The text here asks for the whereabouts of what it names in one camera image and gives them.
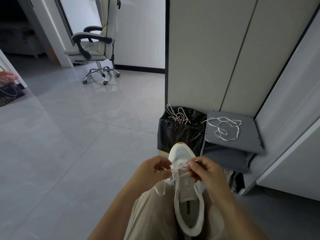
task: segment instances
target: white office chair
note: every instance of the white office chair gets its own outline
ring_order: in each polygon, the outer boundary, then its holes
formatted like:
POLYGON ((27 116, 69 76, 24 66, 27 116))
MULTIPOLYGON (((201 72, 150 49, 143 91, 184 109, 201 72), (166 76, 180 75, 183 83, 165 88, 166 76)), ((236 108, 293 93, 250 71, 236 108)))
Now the white office chair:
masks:
POLYGON ((116 12, 121 7, 120 0, 99 0, 101 7, 102 27, 88 26, 83 32, 78 32, 72 36, 75 45, 71 50, 64 53, 68 55, 72 63, 87 64, 91 61, 97 63, 98 68, 90 69, 85 76, 83 84, 87 84, 87 77, 92 74, 100 73, 103 77, 103 85, 107 85, 108 81, 104 72, 115 71, 116 77, 120 77, 120 72, 114 69, 114 35, 116 32, 116 12), (100 34, 90 33, 91 31, 101 31, 100 34), (101 67, 100 61, 109 59, 112 61, 113 69, 108 66, 101 67))

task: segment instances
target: black trash bag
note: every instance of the black trash bag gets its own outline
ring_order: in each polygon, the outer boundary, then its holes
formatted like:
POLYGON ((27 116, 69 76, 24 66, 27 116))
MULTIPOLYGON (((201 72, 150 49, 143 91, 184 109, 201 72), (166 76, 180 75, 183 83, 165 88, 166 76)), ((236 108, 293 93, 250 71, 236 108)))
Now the black trash bag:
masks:
MULTIPOLYGON (((178 108, 180 107, 172 107, 175 113, 178 113, 178 108)), ((178 121, 169 119, 171 115, 165 111, 159 119, 158 149, 169 153, 174 144, 184 142, 198 157, 200 156, 206 130, 206 123, 201 122, 207 119, 207 115, 195 109, 182 108, 190 123, 180 124, 178 121)))
POLYGON ((11 103, 23 95, 25 95, 25 93, 14 82, 6 84, 0 82, 0 107, 11 103))

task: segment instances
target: forearm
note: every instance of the forearm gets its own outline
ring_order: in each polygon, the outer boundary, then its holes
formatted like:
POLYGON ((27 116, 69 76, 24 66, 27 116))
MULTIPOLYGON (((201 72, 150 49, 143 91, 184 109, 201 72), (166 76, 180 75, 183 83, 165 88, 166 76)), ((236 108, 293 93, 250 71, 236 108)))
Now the forearm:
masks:
POLYGON ((266 234, 242 210, 234 196, 217 202, 227 230, 234 240, 267 240, 266 234))
POLYGON ((141 194, 126 185, 115 197, 88 240, 123 239, 132 207, 141 194))

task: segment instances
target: shelf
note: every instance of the shelf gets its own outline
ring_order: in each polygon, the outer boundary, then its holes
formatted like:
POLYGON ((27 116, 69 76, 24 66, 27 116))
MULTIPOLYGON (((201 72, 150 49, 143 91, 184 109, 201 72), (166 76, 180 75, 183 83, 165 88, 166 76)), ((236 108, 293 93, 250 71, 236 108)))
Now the shelf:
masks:
POLYGON ((222 168, 240 173, 248 173, 248 154, 234 148, 206 143, 202 156, 210 158, 222 168))
MULTIPOLYGON (((204 138, 207 142, 257 154, 264 152, 260 142, 260 137, 258 135, 258 130, 253 118, 241 114, 226 113, 219 111, 209 111, 207 114, 207 119, 209 119, 210 117, 227 117, 230 120, 241 120, 242 124, 239 126, 240 130, 238 139, 224 141, 214 134, 214 131, 216 131, 217 128, 209 125, 207 121, 206 132, 204 135, 204 138)), ((220 121, 218 120, 210 121, 210 123, 213 125, 218 125, 219 122, 220 121)), ((228 133, 227 136, 222 135, 223 138, 228 140, 237 137, 237 128, 233 128, 227 123, 222 123, 219 125, 219 127, 221 129, 226 130, 228 133)))

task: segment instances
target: white sneaker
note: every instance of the white sneaker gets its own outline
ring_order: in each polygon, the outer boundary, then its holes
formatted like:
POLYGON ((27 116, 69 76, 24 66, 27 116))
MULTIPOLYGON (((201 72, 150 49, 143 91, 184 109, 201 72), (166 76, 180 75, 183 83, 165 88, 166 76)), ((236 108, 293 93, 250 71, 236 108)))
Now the white sneaker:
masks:
POLYGON ((169 154, 175 182, 174 211, 182 231, 190 237, 200 234, 205 214, 200 182, 194 183, 188 176, 187 161, 193 157, 194 153, 183 142, 176 143, 169 154))

